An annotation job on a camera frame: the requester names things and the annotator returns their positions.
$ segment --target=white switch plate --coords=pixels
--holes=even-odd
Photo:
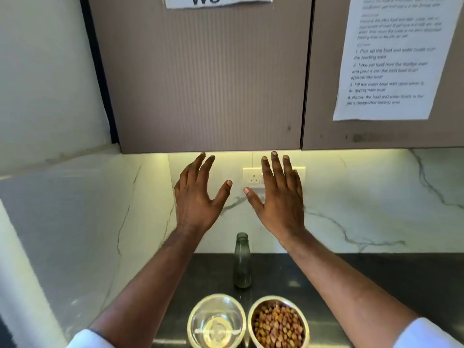
[[[306,181],[306,167],[293,167],[293,169],[298,171],[301,185],[304,186]],[[261,167],[244,167],[242,185],[243,187],[264,188],[263,170]]]

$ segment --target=printed instructions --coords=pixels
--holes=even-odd
[[[167,8],[200,8],[239,4],[241,2],[272,2],[272,0],[165,0]]]
[[[334,121],[426,120],[463,0],[351,0]]]

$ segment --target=food bowl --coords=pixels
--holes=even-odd
[[[194,348],[236,348],[247,330],[245,311],[225,294],[203,298],[193,308],[187,336]]]
[[[305,316],[303,315],[301,310],[295,304],[293,304],[290,300],[282,298],[282,297],[277,297],[277,296],[267,296],[267,297],[262,297],[258,299],[252,305],[250,312],[248,313],[247,327],[248,327],[248,332],[250,334],[250,337],[254,345],[257,348],[269,348],[265,345],[262,345],[258,341],[255,331],[254,331],[254,322],[257,320],[257,316],[259,316],[259,313],[263,305],[264,306],[269,306],[269,305],[275,306],[276,304],[278,304],[280,307],[289,307],[290,309],[294,310],[295,314],[298,316],[301,326],[303,327],[303,334],[301,334],[301,336],[304,335],[304,338],[301,344],[301,348],[308,348],[308,345],[310,344],[310,329],[308,327],[308,322],[306,321]]]

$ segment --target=finger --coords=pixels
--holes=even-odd
[[[200,182],[203,185],[208,184],[208,179],[209,179],[209,171],[211,170],[212,163],[214,162],[214,155],[211,155],[208,157],[203,164],[203,166],[200,168],[200,171],[198,172],[198,178],[197,181]]]
[[[185,166],[185,169],[181,172],[180,178],[179,178],[179,190],[184,189],[185,186],[187,185],[187,177],[189,176],[189,168],[191,164],[188,164]]]
[[[295,177],[295,183],[297,185],[297,194],[300,198],[300,201],[303,203],[303,188],[301,187],[300,175],[297,170],[293,171],[293,176]]]
[[[198,157],[195,159],[194,162],[190,164],[190,168],[188,169],[188,178],[187,178],[187,185],[191,185],[196,182],[198,177],[198,170],[201,167],[201,163],[205,158],[206,154],[202,152]]]
[[[287,181],[287,187],[295,192],[297,190],[297,183],[295,176],[293,175],[293,168],[291,168],[290,157],[288,155],[283,156],[283,171],[285,172],[285,180]]]
[[[261,201],[261,199],[258,197],[258,195],[251,189],[251,188],[245,188],[243,190],[243,193],[245,193],[248,202],[251,204],[253,209],[256,212],[256,215],[259,217],[261,212],[264,211],[264,204]]]
[[[225,202],[227,201],[227,198],[229,198],[231,188],[232,181],[225,181],[222,187],[219,189],[216,198],[214,198],[214,200],[212,201],[212,204],[222,210],[222,208],[225,205]]]
[[[261,167],[263,169],[264,188],[266,191],[275,190],[277,188],[276,180],[270,169],[269,160],[265,156],[261,159]]]
[[[275,177],[275,182],[277,183],[277,187],[286,188],[287,181],[285,180],[285,176],[283,175],[283,170],[280,164],[279,155],[277,155],[276,151],[272,152],[271,159],[272,159],[272,170],[274,172],[274,177]]]
[[[181,180],[178,180],[177,183],[174,186],[174,195],[177,198],[177,195],[179,194],[179,191],[181,190]]]

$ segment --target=paper sign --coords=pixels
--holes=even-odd
[[[351,0],[334,121],[426,120],[463,0]]]
[[[167,8],[200,8],[239,4],[241,2],[272,2],[272,0],[166,0]]]

